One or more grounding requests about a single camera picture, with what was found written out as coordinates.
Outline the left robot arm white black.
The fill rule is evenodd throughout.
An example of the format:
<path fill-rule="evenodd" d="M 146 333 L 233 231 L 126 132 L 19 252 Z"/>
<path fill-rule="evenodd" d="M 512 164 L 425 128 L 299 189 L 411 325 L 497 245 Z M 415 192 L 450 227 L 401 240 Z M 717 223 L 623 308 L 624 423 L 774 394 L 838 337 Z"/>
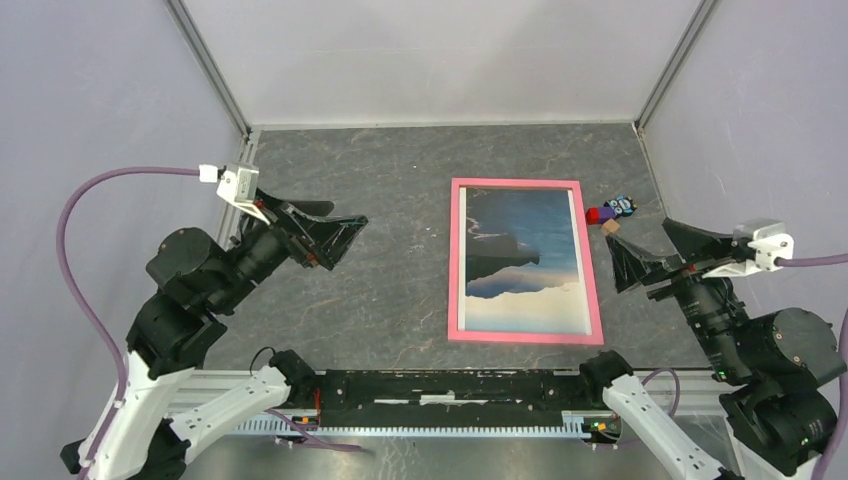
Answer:
<path fill-rule="evenodd" d="M 337 216 L 333 209 L 330 201 L 259 192 L 229 248 L 195 227 L 167 236 L 146 267 L 157 289 L 127 334 L 115 400 L 86 438 L 62 448 L 66 469 L 81 479 L 176 479 L 251 417 L 316 400 L 314 370 L 285 350 L 217 398 L 178 415 L 168 412 L 226 333 L 223 318 L 280 265 L 292 260 L 332 270 L 342 260 L 368 219 Z"/>

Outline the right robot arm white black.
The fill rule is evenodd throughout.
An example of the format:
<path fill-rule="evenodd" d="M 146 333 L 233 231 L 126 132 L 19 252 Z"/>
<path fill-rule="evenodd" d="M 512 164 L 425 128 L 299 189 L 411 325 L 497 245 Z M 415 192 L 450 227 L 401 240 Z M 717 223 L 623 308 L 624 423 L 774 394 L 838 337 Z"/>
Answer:
<path fill-rule="evenodd" d="M 674 299 L 716 381 L 730 386 L 719 402 L 734 438 L 784 477 L 808 469 L 820 479 L 847 430 L 847 407 L 821 393 L 847 383 L 847 336 L 812 311 L 785 308 L 753 317 L 733 282 L 796 267 L 783 222 L 755 219 L 730 234 L 666 219 L 674 253 L 661 256 L 615 233 L 605 237 L 615 286 L 647 288 Z"/>

